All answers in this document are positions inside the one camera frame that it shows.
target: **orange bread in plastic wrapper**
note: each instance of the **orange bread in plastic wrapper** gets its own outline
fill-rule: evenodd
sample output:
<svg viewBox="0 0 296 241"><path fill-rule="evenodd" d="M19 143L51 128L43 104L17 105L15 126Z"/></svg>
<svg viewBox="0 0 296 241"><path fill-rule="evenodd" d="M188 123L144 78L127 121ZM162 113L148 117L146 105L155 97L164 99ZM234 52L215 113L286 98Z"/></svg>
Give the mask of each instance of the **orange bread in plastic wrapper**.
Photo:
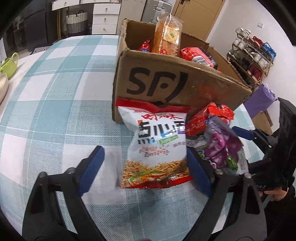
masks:
<svg viewBox="0 0 296 241"><path fill-rule="evenodd" d="M178 56L182 21L165 12L158 17L152 53Z"/></svg>

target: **white drawer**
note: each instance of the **white drawer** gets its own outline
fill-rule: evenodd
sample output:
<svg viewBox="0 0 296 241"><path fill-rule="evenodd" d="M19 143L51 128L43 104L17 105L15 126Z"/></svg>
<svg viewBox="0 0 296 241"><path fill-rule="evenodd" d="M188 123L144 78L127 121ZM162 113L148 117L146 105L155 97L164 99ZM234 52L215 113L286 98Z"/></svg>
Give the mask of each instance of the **white drawer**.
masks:
<svg viewBox="0 0 296 241"><path fill-rule="evenodd" d="M118 14L94 14L93 24L117 24Z"/></svg>
<svg viewBox="0 0 296 241"><path fill-rule="evenodd" d="M96 2L110 2L110 0L81 0L80 4L83 4L83 3L96 3Z"/></svg>
<svg viewBox="0 0 296 241"><path fill-rule="evenodd" d="M52 3L52 10L78 5L79 0L58 0Z"/></svg>
<svg viewBox="0 0 296 241"><path fill-rule="evenodd" d="M117 24L93 24L91 34L116 34Z"/></svg>
<svg viewBox="0 0 296 241"><path fill-rule="evenodd" d="M117 3L94 4L94 14L119 14L120 6Z"/></svg>

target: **cardboard box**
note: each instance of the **cardboard box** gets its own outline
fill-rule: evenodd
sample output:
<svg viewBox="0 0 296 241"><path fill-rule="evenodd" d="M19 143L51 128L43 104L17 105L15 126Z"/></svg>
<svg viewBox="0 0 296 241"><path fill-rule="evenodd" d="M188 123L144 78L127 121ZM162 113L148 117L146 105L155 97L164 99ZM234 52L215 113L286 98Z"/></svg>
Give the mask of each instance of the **cardboard box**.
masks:
<svg viewBox="0 0 296 241"><path fill-rule="evenodd" d="M264 114L264 112L260 111L253 119L253 124L257 129L260 129L262 131L264 131L265 133L267 133L268 135L272 135L273 132L270 128L270 124L269 121L266 117L266 115Z"/></svg>
<svg viewBox="0 0 296 241"><path fill-rule="evenodd" d="M115 108L117 98L148 101L158 106L192 106L197 110L215 102L234 110L252 94L251 87L224 57L208 43L188 34L181 35L181 49L206 49L222 73L178 57L136 51L144 41L154 38L154 31L154 24L122 21L113 83L114 121L122 122Z"/></svg>

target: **wooden door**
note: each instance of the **wooden door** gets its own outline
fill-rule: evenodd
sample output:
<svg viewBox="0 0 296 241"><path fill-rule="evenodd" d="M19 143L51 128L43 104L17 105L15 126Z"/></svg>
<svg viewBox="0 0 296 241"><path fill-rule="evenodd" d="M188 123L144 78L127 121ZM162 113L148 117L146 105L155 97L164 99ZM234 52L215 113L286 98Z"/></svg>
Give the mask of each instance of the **wooden door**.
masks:
<svg viewBox="0 0 296 241"><path fill-rule="evenodd" d="M177 0L173 15L183 21L182 32L208 37L225 0Z"/></svg>

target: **sf logo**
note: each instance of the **sf logo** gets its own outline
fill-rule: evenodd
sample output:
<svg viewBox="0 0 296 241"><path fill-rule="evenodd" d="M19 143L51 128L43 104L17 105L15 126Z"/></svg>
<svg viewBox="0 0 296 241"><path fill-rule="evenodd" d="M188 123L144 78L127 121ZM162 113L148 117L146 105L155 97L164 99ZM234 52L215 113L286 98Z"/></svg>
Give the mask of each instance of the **sf logo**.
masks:
<svg viewBox="0 0 296 241"><path fill-rule="evenodd" d="M138 89L137 90L127 89L126 92L128 94L139 95L139 94L142 94L146 90L145 83L135 77L135 74L137 74L137 73L141 73L141 74L144 74L146 76L149 76L150 75L150 70L146 69L146 68L140 68L140 67L131 69L130 76L129 76L129 81L136 84L138 86ZM153 80L151 82L151 85L149 86L147 96L153 96L153 94L154 94L154 92L155 92L155 90L156 90L156 88L157 88L157 86L159 84L160 78L162 78L162 77L169 78L172 81L175 81L177 76L175 74L173 74L173 73L170 73L170 72L163 72L163 71L155 72ZM185 86L185 84L187 82L187 79L188 79L188 74L180 72L180 78L178 80L176 88L172 91L172 93L170 93L165 98L166 102L169 102L172 99L174 99L183 90L183 88L184 88L184 86ZM162 83L160 85L160 88L161 89L166 89L168 86L169 86L169 84ZM162 101L157 101L157 102L154 102L154 104L155 105L161 105L161 104L164 104L164 103Z"/></svg>

